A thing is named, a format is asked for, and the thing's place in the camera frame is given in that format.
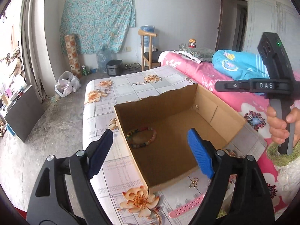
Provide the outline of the person's right hand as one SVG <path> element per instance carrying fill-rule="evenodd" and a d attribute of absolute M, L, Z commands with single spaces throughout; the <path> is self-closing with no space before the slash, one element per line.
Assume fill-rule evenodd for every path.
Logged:
<path fill-rule="evenodd" d="M 293 140 L 293 146 L 295 147 L 299 141 L 300 134 L 299 108 L 294 107 L 287 115 L 286 120 L 277 118 L 276 111 L 271 106 L 267 107 L 266 115 L 271 139 L 277 144 L 284 143 L 284 141 L 289 137 L 290 132 L 287 130 L 287 124 L 295 124 Z"/>

